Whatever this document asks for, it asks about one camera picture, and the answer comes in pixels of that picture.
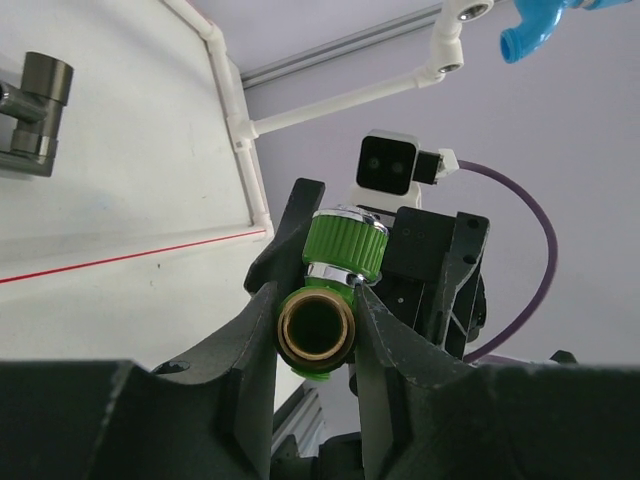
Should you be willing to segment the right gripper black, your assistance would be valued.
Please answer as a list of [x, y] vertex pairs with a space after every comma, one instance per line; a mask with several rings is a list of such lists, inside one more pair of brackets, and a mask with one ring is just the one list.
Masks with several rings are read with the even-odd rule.
[[399, 321], [456, 358], [486, 322], [481, 264], [489, 230], [483, 216], [402, 207], [374, 286]]

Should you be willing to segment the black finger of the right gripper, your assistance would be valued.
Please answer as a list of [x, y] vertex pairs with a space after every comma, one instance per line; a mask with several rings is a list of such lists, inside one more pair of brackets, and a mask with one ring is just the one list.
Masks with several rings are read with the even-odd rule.
[[277, 298], [283, 300], [303, 286], [302, 251], [325, 188], [325, 183], [317, 180], [295, 181], [273, 239], [249, 267], [244, 281], [249, 294], [254, 295], [264, 284], [275, 282]]

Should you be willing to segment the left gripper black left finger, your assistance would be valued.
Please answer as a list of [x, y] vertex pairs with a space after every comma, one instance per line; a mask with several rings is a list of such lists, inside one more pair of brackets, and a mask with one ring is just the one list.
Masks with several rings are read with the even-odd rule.
[[5, 479], [265, 479], [277, 287], [154, 371], [131, 361], [1, 366]]

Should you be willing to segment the green plastic water faucet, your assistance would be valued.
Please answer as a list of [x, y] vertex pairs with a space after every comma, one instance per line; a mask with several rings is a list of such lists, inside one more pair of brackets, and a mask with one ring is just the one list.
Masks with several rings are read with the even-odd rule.
[[302, 251], [303, 286], [281, 303], [277, 349], [297, 375], [325, 380], [356, 339], [356, 288], [380, 279], [389, 232], [372, 213], [338, 205], [316, 211]]

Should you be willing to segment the white PVC pipe frame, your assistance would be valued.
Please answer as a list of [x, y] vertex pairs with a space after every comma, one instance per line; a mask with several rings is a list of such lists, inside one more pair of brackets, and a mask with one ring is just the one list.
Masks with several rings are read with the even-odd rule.
[[171, 1], [168, 5], [203, 39], [208, 49], [214, 80], [220, 90], [221, 105], [226, 114], [225, 129], [239, 163], [240, 176], [252, 215], [249, 227], [223, 235], [220, 238], [222, 241], [233, 243], [238, 243], [246, 238], [261, 240], [273, 235], [271, 218], [263, 194], [262, 180], [253, 154], [254, 139], [272, 131], [395, 93], [437, 84], [445, 78], [448, 72], [457, 70], [463, 65], [460, 42], [463, 23], [485, 15], [493, 6], [490, 1], [443, 2], [431, 35], [431, 57], [425, 66], [413, 73], [266, 119], [252, 120], [241, 110], [245, 97], [234, 84], [236, 78], [232, 72], [233, 64], [227, 57], [226, 44], [221, 30], [203, 17], [188, 1]]

